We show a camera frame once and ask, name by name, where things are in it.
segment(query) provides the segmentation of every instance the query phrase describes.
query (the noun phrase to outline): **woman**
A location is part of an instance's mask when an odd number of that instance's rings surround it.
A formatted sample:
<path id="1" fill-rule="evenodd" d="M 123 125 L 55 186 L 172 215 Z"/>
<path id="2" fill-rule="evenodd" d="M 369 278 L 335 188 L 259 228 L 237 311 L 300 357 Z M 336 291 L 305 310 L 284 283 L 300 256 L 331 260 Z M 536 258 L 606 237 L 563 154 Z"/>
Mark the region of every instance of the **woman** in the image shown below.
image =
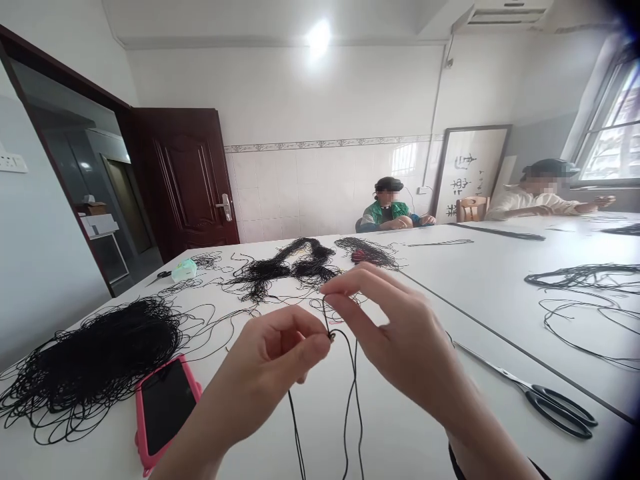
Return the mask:
<path id="1" fill-rule="evenodd" d="M 349 298 L 358 291 L 380 305 L 388 325 L 376 326 Z M 493 416 L 418 292 L 367 263 L 320 292 L 386 380 L 445 428 L 458 479 L 548 478 Z M 249 320 L 151 480 L 214 480 L 227 451 L 256 432 L 330 348 L 322 321 L 298 305 Z M 255 472 L 260 478 L 259 462 Z"/>
<path id="2" fill-rule="evenodd" d="M 507 220 L 530 215 L 582 215 L 608 207 L 615 197 L 596 197 L 593 202 L 562 200 L 555 194 L 563 178 L 580 172 L 574 164 L 558 159 L 544 159 L 525 167 L 517 185 L 505 185 L 507 190 L 492 202 L 485 220 Z"/>
<path id="3" fill-rule="evenodd" d="M 384 177 L 375 184 L 375 202 L 362 214 L 358 233 L 378 230 L 396 230 L 435 224 L 430 215 L 418 217 L 409 212 L 406 203 L 396 201 L 398 192 L 404 188 L 402 182 L 393 177 Z"/>

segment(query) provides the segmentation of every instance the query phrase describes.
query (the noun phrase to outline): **smartphone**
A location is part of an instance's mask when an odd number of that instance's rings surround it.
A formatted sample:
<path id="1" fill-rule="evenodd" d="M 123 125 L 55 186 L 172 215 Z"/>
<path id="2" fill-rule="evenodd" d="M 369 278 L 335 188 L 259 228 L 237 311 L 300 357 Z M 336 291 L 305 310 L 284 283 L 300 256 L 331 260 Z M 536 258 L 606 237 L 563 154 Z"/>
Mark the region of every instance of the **smartphone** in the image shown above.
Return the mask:
<path id="1" fill-rule="evenodd" d="M 202 387 L 193 378 L 185 356 L 180 355 L 138 384 L 135 444 L 147 477 L 185 424 Z"/>

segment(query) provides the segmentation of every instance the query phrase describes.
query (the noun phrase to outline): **small plastic container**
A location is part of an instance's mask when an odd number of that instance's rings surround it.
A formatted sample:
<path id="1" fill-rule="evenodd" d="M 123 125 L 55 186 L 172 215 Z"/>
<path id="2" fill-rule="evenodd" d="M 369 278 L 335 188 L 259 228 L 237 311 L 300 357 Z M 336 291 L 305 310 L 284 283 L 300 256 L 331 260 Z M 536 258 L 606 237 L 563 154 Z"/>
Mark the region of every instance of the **small plastic container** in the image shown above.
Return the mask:
<path id="1" fill-rule="evenodd" d="M 171 278 L 174 282 L 190 279 L 195 277 L 198 266 L 191 259 L 182 260 L 178 266 L 171 272 Z"/>

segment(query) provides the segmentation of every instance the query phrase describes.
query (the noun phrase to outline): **pink phone case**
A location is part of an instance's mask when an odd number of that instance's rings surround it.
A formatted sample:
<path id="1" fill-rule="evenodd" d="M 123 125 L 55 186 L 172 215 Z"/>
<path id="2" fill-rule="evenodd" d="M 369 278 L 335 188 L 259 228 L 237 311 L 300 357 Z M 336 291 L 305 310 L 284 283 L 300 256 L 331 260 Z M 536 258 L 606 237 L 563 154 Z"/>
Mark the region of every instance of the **pink phone case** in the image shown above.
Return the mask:
<path id="1" fill-rule="evenodd" d="M 142 384 L 146 382 L 146 380 L 148 380 L 148 378 L 158 370 L 162 370 L 168 364 L 175 361 L 179 361 L 180 363 L 182 363 L 182 368 L 185 371 L 185 376 L 187 377 L 187 381 L 189 382 L 189 386 L 191 387 L 191 392 L 193 392 L 193 397 L 195 398 L 196 403 L 200 401 L 200 396 L 202 395 L 202 385 L 196 382 L 196 380 L 193 378 L 193 374 L 184 355 L 178 355 L 170 362 L 164 364 L 162 367 L 156 369 L 154 372 L 148 374 L 145 378 L 140 380 L 140 383 L 138 383 L 138 385 L 136 386 L 135 392 L 135 409 L 137 411 L 138 430 L 135 433 L 133 441 L 135 442 L 136 447 L 138 447 L 140 461 L 142 462 L 142 466 L 145 468 L 142 474 L 145 478 L 149 476 L 151 470 L 153 470 L 156 464 L 160 461 L 160 458 L 162 458 L 162 456 L 165 454 L 171 442 L 168 442 L 168 444 L 162 447 L 160 451 L 155 455 L 149 455 L 147 448 L 147 429 L 145 428 L 145 410 L 142 403 Z"/>

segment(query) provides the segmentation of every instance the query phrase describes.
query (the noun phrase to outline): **air conditioner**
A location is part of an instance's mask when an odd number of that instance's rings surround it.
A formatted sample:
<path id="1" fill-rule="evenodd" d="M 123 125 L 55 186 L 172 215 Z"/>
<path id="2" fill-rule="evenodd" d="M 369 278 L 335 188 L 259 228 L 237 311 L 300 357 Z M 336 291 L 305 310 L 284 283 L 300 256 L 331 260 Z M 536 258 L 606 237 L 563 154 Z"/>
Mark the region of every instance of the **air conditioner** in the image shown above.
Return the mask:
<path id="1" fill-rule="evenodd" d="M 453 25 L 454 33 L 541 29 L 553 0 L 480 0 Z"/>

